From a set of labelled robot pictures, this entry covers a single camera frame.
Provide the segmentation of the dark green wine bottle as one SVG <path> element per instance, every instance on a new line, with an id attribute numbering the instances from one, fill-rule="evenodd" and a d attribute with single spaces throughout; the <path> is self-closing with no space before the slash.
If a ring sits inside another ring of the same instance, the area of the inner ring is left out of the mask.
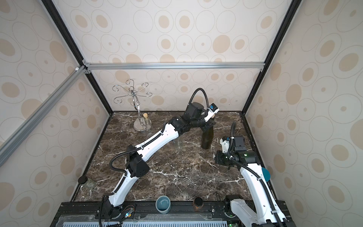
<path id="1" fill-rule="evenodd" d="M 203 126 L 203 134 L 201 137 L 201 147 L 203 149 L 210 149 L 214 138 L 214 121 L 215 116 L 212 116 Z"/>

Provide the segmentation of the clear bottle black cap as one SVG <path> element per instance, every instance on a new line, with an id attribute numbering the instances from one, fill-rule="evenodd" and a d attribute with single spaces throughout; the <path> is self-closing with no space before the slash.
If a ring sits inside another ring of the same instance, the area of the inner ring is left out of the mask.
<path id="1" fill-rule="evenodd" d="M 174 148 L 177 152 L 183 149 L 183 136 L 179 136 L 178 138 L 173 140 Z"/>

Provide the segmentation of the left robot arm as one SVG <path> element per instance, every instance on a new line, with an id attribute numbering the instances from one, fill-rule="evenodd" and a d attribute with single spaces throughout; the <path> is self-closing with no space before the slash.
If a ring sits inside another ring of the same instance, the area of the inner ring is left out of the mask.
<path id="1" fill-rule="evenodd" d="M 144 176 L 150 167 L 147 161 L 164 145 L 177 139 L 192 128 L 201 128 L 208 131 L 216 124 L 214 116 L 218 113 L 218 107 L 209 104 L 208 96 L 203 88 L 197 88 L 192 94 L 185 112 L 182 116 L 174 116 L 165 123 L 160 131 L 152 135 L 146 141 L 127 148 L 114 156 L 110 162 L 111 170 L 121 172 L 123 175 L 110 194 L 104 194 L 99 207 L 98 221 L 102 224 L 102 216 L 114 218 L 121 214 L 118 207 L 125 202 L 135 182 Z"/>

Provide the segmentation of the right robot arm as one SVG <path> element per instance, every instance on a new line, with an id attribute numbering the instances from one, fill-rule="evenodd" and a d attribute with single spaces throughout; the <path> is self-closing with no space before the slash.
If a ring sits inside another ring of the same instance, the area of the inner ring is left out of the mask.
<path id="1" fill-rule="evenodd" d="M 245 227 L 293 227 L 267 185 L 258 156 L 248 151 L 245 138 L 235 135 L 236 122 L 231 125 L 230 136 L 220 140 L 222 150 L 214 155 L 215 163 L 236 167 L 247 183 L 254 208 L 238 195 L 226 196 L 225 215 L 237 217 Z"/>

